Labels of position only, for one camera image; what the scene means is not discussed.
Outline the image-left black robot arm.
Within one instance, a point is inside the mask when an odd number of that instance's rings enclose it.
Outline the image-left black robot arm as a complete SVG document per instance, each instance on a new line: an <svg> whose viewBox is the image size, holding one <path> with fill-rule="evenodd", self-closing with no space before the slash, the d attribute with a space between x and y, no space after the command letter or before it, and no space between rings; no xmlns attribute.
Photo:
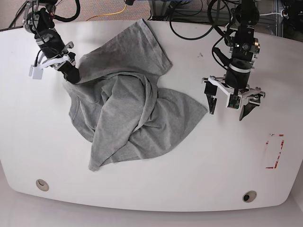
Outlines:
<svg viewBox="0 0 303 227"><path fill-rule="evenodd" d="M36 44L40 48L34 64L30 66L29 76L41 79L43 71L51 67L63 74L66 81L76 84L80 81L79 70L76 68L76 54L69 50L73 42L65 44L56 31L54 20L72 22L80 14L80 2L77 0L76 13L65 18L55 14L56 0L29 0L25 5L23 26L29 33L34 34Z"/></svg>

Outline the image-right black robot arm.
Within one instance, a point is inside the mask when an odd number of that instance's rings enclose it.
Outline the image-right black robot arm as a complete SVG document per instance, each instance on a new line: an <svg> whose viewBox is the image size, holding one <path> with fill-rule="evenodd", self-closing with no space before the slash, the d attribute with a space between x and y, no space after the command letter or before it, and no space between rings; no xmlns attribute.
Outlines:
<svg viewBox="0 0 303 227"><path fill-rule="evenodd" d="M259 11L253 0L243 0L234 9L230 10L230 21L226 31L217 25L218 17L212 17L213 5L220 5L221 1L212 0L207 9L207 16L216 32L230 48L231 57L226 57L219 48L212 47L212 55L226 73L223 77L209 76L203 79L205 95L209 112L214 114L217 90L227 96L226 107L241 110L239 119L242 120L255 107L260 106L261 98L266 93L259 87L250 87L248 84L251 70L258 58L260 44L254 37L254 26L259 21Z"/></svg>

